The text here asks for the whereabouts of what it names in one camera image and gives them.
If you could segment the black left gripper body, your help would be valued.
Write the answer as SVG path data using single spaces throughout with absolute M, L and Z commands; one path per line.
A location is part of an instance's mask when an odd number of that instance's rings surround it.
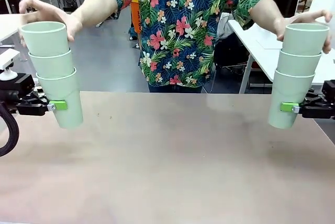
M 4 102 L 10 113 L 27 113 L 32 105 L 26 102 L 27 92 L 1 90 L 1 102 Z

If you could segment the person's left hand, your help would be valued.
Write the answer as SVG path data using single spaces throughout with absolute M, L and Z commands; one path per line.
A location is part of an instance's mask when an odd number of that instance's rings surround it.
M 332 13 L 323 9 L 315 12 L 301 13 L 290 18 L 275 19 L 274 28 L 277 35 L 277 40 L 283 41 L 284 31 L 287 25 L 294 23 L 316 23 L 316 19 L 320 17 L 323 17 L 325 22 L 329 23 L 332 20 Z

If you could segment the person's right hand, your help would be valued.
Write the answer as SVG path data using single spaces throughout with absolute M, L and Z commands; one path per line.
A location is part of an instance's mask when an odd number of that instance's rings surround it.
M 40 0 L 22 0 L 19 3 L 21 24 L 38 21 L 56 21 L 65 24 L 68 41 L 73 42 L 75 34 L 83 28 L 81 7 L 68 14 L 63 10 Z

